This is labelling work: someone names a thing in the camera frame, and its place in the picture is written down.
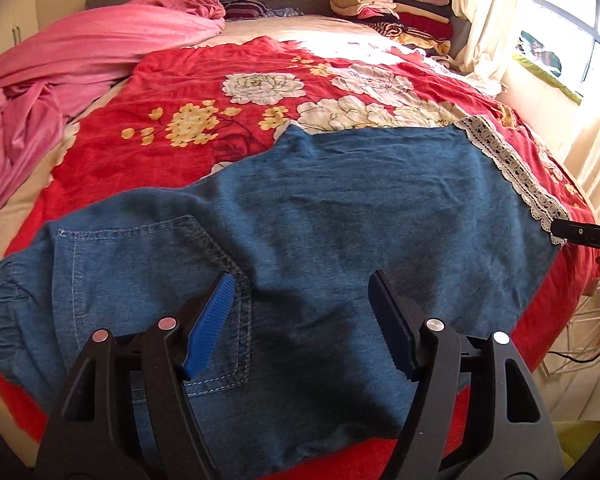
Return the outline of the stack of folded clothes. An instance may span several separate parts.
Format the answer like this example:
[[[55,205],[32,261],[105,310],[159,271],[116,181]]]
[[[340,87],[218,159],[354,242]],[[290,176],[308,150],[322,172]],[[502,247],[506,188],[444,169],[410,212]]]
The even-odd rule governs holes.
[[[452,0],[329,0],[337,16],[429,55],[453,56],[470,29]]]

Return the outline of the pink bed sheet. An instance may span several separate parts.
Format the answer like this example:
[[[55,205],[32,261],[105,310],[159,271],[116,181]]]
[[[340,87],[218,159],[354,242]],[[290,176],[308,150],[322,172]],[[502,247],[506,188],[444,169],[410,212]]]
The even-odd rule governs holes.
[[[131,0],[62,18],[0,55],[0,209],[67,122],[148,53],[218,36],[219,0]]]

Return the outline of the blue denim pants lace hem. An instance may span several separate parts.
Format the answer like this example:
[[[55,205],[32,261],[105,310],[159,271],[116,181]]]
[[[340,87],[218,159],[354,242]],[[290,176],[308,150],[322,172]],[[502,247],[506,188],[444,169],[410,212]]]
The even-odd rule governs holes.
[[[184,188],[138,188],[47,222],[0,262],[0,374],[44,410],[94,330],[146,328],[227,271],[237,294],[186,392],[227,479],[393,437],[415,388],[368,302],[394,289],[461,333],[515,327],[566,208],[478,117],[311,134]]]

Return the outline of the striped purple pillow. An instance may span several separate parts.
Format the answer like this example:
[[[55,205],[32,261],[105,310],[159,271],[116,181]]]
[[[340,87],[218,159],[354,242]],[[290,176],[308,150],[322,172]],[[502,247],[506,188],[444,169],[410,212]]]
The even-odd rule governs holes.
[[[298,18],[303,12],[292,6],[271,8],[258,0],[233,0],[222,3],[227,21],[248,21],[257,18]]]

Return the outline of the cream curtain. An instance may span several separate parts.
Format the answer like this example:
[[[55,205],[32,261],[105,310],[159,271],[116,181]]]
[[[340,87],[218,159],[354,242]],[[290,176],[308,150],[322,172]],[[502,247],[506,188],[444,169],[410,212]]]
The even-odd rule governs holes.
[[[452,0],[471,24],[460,65],[501,81],[600,220],[600,0]]]

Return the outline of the red floral blanket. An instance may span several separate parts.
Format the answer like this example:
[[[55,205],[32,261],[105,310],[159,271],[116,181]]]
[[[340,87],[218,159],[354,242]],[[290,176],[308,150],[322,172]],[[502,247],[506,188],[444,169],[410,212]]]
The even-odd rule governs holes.
[[[400,58],[396,64],[370,64],[322,58],[301,44],[260,37],[147,55],[123,90],[83,119],[79,139],[4,259],[26,249],[47,222],[138,188],[184,188],[266,152],[291,126],[311,134],[443,128],[478,116],[515,150],[567,217],[591,219],[570,177],[516,112],[436,73],[417,54],[391,53]],[[539,289],[506,330],[529,365],[540,364],[597,275],[591,249],[558,243]],[[1,374],[0,391],[18,424],[38,436],[52,408],[44,410]],[[375,478],[395,437],[358,440],[259,478]]]

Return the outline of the window with dark frame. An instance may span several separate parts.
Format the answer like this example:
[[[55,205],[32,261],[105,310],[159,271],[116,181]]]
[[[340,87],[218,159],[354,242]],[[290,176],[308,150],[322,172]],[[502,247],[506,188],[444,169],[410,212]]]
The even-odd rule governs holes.
[[[540,77],[580,104],[600,92],[600,0],[530,0],[518,50]]]

